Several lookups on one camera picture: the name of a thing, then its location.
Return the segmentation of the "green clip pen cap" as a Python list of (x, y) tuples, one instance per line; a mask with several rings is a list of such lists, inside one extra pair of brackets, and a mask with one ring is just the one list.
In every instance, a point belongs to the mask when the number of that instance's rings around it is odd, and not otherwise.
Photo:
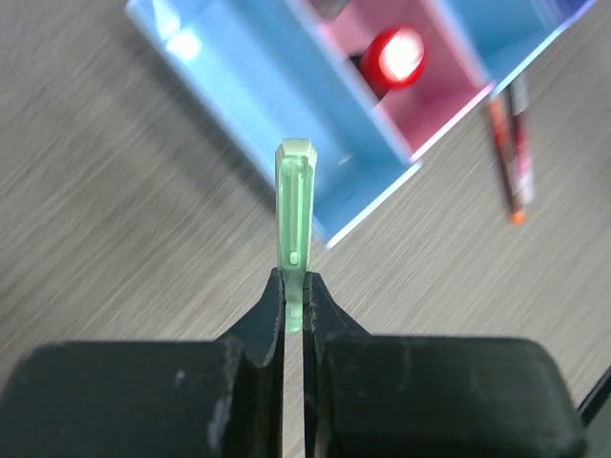
[(285, 331), (303, 328), (304, 282), (310, 261), (317, 152), (290, 138), (276, 150), (278, 266), (284, 281)]

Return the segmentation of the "red stamp black cap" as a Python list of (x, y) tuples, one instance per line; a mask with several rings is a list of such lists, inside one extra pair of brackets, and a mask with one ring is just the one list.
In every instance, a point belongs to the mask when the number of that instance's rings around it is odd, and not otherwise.
[(378, 99), (414, 84), (421, 77), (426, 60), (424, 39), (409, 25), (383, 30), (364, 51), (350, 57), (350, 62)]

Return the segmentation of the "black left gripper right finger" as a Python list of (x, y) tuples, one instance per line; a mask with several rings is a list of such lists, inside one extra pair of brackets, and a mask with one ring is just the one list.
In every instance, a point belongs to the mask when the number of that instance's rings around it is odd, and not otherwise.
[(558, 365), (528, 339), (375, 335), (304, 287), (309, 457), (581, 457)]

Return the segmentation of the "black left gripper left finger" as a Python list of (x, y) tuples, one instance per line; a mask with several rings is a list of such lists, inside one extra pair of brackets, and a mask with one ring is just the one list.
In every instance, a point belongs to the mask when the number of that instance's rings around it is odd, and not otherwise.
[(278, 457), (284, 283), (212, 341), (48, 343), (1, 395), (5, 457)]

